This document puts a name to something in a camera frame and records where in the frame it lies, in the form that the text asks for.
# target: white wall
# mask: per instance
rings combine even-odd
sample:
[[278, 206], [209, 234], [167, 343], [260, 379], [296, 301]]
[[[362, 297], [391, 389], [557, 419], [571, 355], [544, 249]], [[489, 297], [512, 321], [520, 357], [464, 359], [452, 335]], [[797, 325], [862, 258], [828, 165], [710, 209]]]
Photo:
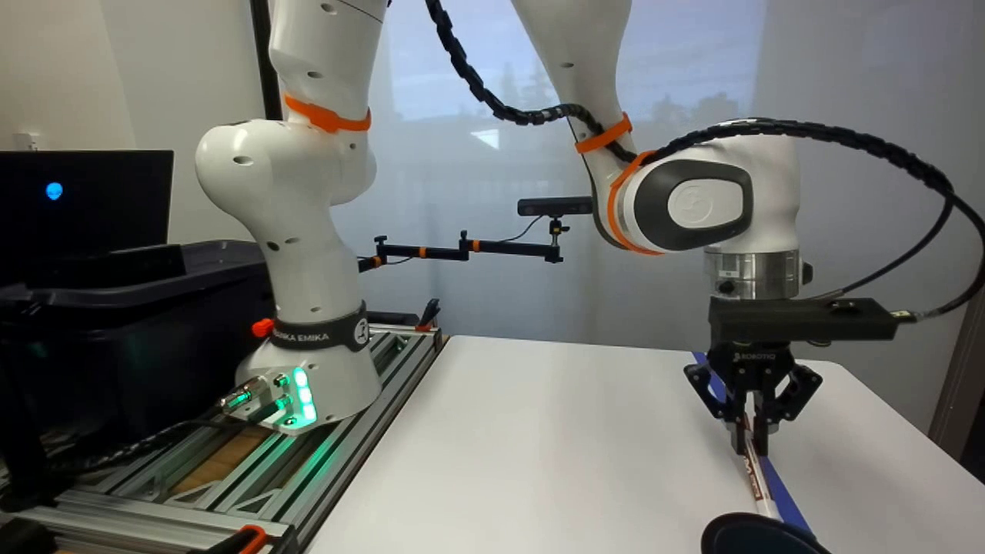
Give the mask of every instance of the white wall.
[[[509, 0], [447, 0], [489, 82], [519, 103], [550, 101]], [[735, 113], [809, 117], [884, 133], [954, 174], [977, 178], [985, 16], [974, 0], [638, 0], [623, 95], [642, 145]], [[173, 240], [243, 237], [206, 202], [190, 152], [212, 122], [260, 113], [243, 0], [0, 0], [0, 145], [39, 125], [52, 147], [177, 147]], [[585, 193], [566, 130], [516, 130], [488, 117], [452, 78], [421, 2], [398, 0], [373, 85], [379, 182], [336, 209], [359, 253], [377, 234], [447, 244], [469, 228], [509, 237], [519, 197]], [[828, 290], [905, 249], [936, 212], [905, 174], [859, 154], [805, 152], [805, 244]], [[635, 258], [574, 218], [564, 264], [479, 258], [368, 274], [377, 307], [444, 297], [452, 333], [703, 347], [703, 256]], [[926, 307], [971, 281], [966, 231], [950, 231], [905, 274], [874, 286], [893, 307]], [[854, 365], [913, 422], [932, 415], [961, 314], [905, 329], [893, 343], [809, 350]]]

